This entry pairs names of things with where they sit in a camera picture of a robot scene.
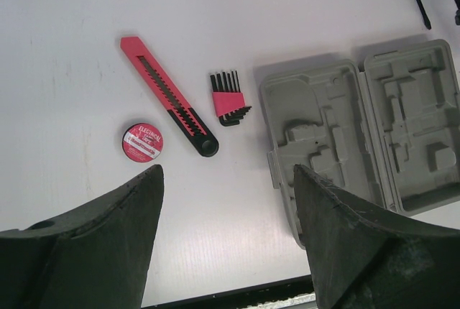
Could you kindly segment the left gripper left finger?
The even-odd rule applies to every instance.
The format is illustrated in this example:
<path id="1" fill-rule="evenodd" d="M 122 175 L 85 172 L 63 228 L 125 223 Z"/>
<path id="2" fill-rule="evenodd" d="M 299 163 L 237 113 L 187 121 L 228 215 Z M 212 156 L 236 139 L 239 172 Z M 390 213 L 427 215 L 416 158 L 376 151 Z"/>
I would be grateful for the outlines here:
<path id="1" fill-rule="evenodd" d="M 140 308 L 164 198 L 154 165 L 27 229 L 1 232 L 3 308 Z"/>

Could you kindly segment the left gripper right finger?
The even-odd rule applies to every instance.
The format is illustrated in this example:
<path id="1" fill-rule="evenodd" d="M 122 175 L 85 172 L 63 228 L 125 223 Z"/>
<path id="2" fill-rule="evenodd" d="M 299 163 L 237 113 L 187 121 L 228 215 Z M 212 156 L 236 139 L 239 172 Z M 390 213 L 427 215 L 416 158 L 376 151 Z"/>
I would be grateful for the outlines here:
<path id="1" fill-rule="evenodd" d="M 343 190 L 303 165 L 294 192 L 320 308 L 457 308 L 459 231 Z"/>

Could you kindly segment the grey plastic tool case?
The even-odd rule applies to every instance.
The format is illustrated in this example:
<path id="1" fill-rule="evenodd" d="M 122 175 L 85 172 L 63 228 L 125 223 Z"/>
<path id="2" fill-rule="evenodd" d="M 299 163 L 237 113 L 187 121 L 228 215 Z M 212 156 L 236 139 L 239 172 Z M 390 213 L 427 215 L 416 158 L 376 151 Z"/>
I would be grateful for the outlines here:
<path id="1" fill-rule="evenodd" d="M 272 182 L 298 245 L 296 165 L 404 216 L 459 200 L 459 84 L 447 41 L 274 74 L 259 89 Z"/>

